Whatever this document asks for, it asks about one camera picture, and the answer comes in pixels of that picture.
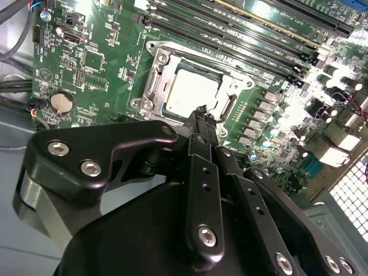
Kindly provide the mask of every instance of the motherboard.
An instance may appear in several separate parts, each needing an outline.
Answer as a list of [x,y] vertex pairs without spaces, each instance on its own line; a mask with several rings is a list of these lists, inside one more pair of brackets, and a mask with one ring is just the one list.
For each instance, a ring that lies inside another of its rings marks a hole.
[[53,128],[180,125],[206,105],[220,144],[289,193],[364,139],[362,2],[47,0],[34,12],[31,102]]

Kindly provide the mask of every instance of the cpu socket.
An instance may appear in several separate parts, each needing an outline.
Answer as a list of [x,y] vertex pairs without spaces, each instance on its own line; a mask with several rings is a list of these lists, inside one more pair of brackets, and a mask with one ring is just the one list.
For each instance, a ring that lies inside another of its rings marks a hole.
[[142,98],[131,106],[147,119],[183,123],[206,105],[218,122],[230,115],[239,94],[255,82],[243,73],[202,52],[168,41],[149,41],[154,57]]

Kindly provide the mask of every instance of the small chip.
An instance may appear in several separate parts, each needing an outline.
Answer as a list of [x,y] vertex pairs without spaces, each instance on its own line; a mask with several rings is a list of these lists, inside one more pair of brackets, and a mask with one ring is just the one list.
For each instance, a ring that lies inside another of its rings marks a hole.
[[281,152],[281,154],[280,154],[280,157],[281,158],[286,158],[288,156],[289,156],[289,153],[288,152]]
[[315,35],[315,38],[314,38],[314,40],[317,41],[317,42],[323,42],[324,39],[325,39],[324,35],[323,34],[320,34],[320,33],[319,34],[316,34]]
[[119,29],[120,29],[120,25],[118,23],[114,22],[113,25],[112,25],[112,29],[115,30],[116,32],[118,32]]
[[286,133],[281,131],[281,132],[278,133],[278,137],[279,138],[285,138],[286,137]]
[[266,100],[270,101],[270,102],[277,102],[281,99],[281,95],[279,94],[275,94],[272,92],[267,91],[264,96],[263,96]]
[[308,117],[305,117],[303,122],[305,122],[306,124],[310,123],[311,122],[311,118],[308,118]]
[[252,144],[252,142],[254,141],[254,139],[250,138],[250,137],[243,137],[243,136],[240,136],[237,140],[240,144],[243,144],[245,146],[249,146]]
[[128,71],[126,72],[126,76],[129,78],[134,78],[136,76],[136,73],[134,71]]
[[270,111],[275,109],[276,106],[265,101],[260,101],[258,107],[263,109],[264,111]]
[[243,134],[249,137],[256,137],[258,135],[259,131],[256,131],[254,129],[250,128],[244,128]]
[[254,129],[263,128],[264,125],[265,124],[263,122],[259,122],[259,121],[256,121],[256,120],[249,120],[249,122],[248,122],[248,126],[251,127],[251,128],[254,128]]
[[254,110],[252,112],[252,117],[256,118],[259,121],[264,121],[265,119],[268,119],[270,115],[259,110]]
[[308,95],[309,95],[309,93],[307,92],[307,91],[302,91],[301,93],[300,93],[300,97],[301,98],[306,98],[306,97],[308,97]]

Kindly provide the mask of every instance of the silver screw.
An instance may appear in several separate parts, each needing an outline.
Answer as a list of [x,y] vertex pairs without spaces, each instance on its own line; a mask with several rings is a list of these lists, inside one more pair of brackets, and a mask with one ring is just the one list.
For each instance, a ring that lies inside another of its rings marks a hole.
[[51,17],[51,14],[47,10],[41,11],[40,17],[45,22],[50,22],[51,21],[51,18],[52,18]]
[[340,273],[340,267],[330,256],[326,256],[326,261],[333,272]]
[[259,179],[263,179],[263,175],[259,172],[259,171],[254,171],[254,174],[256,177],[258,177]]
[[164,53],[160,53],[159,56],[157,57],[157,60],[160,63],[163,63],[164,64],[164,63],[167,63],[168,57]]
[[340,263],[347,270],[347,272],[349,272],[350,274],[354,273],[354,271],[353,271],[352,267],[350,266],[350,264],[348,262],[346,262],[343,258],[340,258]]
[[89,177],[96,177],[102,172],[101,167],[94,161],[85,161],[80,166],[80,170]]
[[47,150],[50,154],[56,156],[66,156],[70,152],[69,147],[61,142],[49,143],[47,146]]
[[289,262],[288,259],[285,258],[284,255],[282,255],[281,253],[276,253],[275,260],[277,262],[277,265],[286,275],[293,274],[292,264]]
[[223,148],[223,153],[224,153],[224,155],[226,155],[227,157],[230,157],[230,156],[231,156],[231,153],[230,153],[226,148]]
[[214,247],[216,245],[216,235],[206,226],[198,229],[198,237],[208,247]]

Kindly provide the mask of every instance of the green circuit board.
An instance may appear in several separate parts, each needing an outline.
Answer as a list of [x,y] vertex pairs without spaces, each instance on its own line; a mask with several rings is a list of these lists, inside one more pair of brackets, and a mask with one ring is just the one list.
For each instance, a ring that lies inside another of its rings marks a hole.
[[[38,114],[55,128],[112,124],[121,116],[146,120],[132,101],[142,98],[154,62],[148,43],[184,45],[252,79],[253,88],[237,95],[221,125],[219,141],[237,152],[255,151],[256,165],[268,169],[286,187],[292,173],[308,170],[306,162],[317,171],[324,166],[313,156],[301,157],[294,131],[307,131],[307,143],[328,124],[300,110],[313,106],[315,100],[338,112],[354,110],[335,105],[321,81],[325,69],[337,64],[345,77],[363,80],[368,72],[366,12],[343,1],[295,2],[294,7],[303,4],[338,20],[344,29],[295,16],[275,1],[46,1],[35,12],[47,11],[51,19],[46,22],[38,16],[33,34],[33,98],[44,101]],[[51,101],[60,91],[74,101],[65,113]],[[265,93],[275,98],[263,101]],[[266,115],[257,118],[259,128],[250,128],[246,136],[244,128],[260,110],[261,101],[268,104],[268,110],[262,110]],[[290,106],[288,113],[282,108],[285,104]],[[277,115],[283,117],[282,124]],[[173,114],[167,118],[185,120]],[[270,127],[277,129],[277,135],[270,134]]]

